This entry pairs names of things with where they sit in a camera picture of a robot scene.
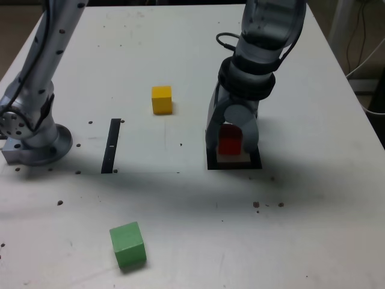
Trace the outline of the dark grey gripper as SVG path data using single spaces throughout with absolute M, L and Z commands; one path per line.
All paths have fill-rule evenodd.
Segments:
M 259 130 L 255 115 L 258 114 L 259 101 L 250 101 L 232 95 L 222 88 L 222 85 L 216 85 L 211 97 L 208 109 L 208 118 L 205 130 L 206 148 L 214 151 L 218 143 L 218 128 L 220 120 L 217 104 L 221 110 L 225 110 L 224 118 L 237 126 L 243 135 L 243 148 L 251 153 L 257 149 L 259 141 Z

